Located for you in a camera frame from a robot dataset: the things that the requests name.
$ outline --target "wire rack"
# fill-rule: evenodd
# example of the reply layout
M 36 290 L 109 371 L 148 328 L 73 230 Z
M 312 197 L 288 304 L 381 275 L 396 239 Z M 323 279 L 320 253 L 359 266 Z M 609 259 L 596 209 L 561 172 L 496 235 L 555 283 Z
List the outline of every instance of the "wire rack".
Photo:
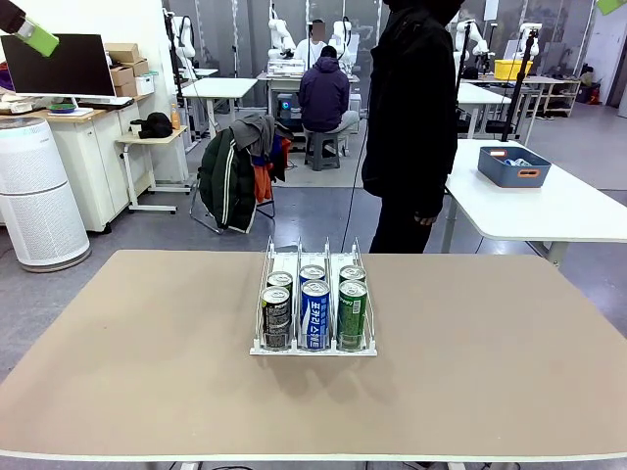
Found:
M 299 273 L 303 266 L 315 264 L 324 267 L 326 270 L 326 280 L 329 282 L 331 293 L 329 296 L 328 328 L 323 338 L 323 348 L 312 351 L 307 348 L 305 335 L 301 331 L 301 308 L 302 291 Z M 277 253 L 274 243 L 270 238 L 265 252 L 264 269 L 262 271 L 259 298 L 257 302 L 255 332 L 253 336 L 253 347 L 251 355 L 306 355 L 306 356 L 377 356 L 375 332 L 374 332 L 374 309 L 370 301 L 370 288 L 368 291 L 365 322 L 360 347 L 355 351 L 343 351 L 338 348 L 337 338 L 337 305 L 339 299 L 339 278 L 340 270 L 347 265 L 363 266 L 362 253 L 359 241 L 355 239 L 349 254 L 332 254 L 329 240 L 326 239 L 324 250 L 320 253 L 305 253 L 301 240 L 298 241 L 296 253 Z M 267 279 L 272 272 L 286 271 L 292 275 L 292 325 L 289 335 L 285 335 L 285 348 L 275 349 L 266 345 L 266 335 L 264 334 L 264 314 L 262 309 L 262 292 L 267 286 Z

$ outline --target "stool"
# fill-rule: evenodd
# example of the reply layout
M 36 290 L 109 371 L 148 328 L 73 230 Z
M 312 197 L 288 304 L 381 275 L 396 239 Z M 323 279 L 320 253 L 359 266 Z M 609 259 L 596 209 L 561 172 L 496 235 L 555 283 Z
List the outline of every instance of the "stool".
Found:
M 310 146 L 313 142 L 313 171 L 322 171 L 323 166 L 335 165 L 336 168 L 340 167 L 340 141 L 338 134 L 326 134 L 324 132 L 311 132 L 305 129 L 306 134 L 309 136 L 307 141 L 307 148 L 305 150 L 305 165 L 308 163 L 310 155 Z M 324 144 L 327 142 L 333 143 L 335 149 L 335 156 L 325 158 L 323 156 Z

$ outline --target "computer monitor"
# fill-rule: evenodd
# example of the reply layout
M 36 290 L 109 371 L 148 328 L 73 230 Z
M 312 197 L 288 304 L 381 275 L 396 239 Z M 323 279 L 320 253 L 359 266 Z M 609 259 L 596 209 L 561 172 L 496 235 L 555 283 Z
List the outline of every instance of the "computer monitor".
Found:
M 26 96 L 100 98 L 116 96 L 99 34 L 56 34 L 59 46 L 44 57 L 15 36 L 2 48 L 16 93 Z

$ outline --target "blue storage box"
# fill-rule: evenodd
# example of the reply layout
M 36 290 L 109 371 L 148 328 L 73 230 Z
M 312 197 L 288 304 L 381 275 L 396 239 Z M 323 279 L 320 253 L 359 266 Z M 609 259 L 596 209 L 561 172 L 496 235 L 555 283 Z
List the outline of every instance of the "blue storage box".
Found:
M 531 166 L 510 166 L 506 160 L 523 159 Z M 479 171 L 502 188 L 541 188 L 551 164 L 524 147 L 482 147 Z

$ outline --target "green jacket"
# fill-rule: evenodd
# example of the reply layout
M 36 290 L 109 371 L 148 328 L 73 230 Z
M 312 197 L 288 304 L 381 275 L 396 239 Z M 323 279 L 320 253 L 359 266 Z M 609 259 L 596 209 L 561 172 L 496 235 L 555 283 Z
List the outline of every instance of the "green jacket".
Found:
M 248 233 L 255 219 L 255 169 L 248 150 L 237 151 L 233 132 L 211 141 L 198 168 L 200 196 L 221 229 Z

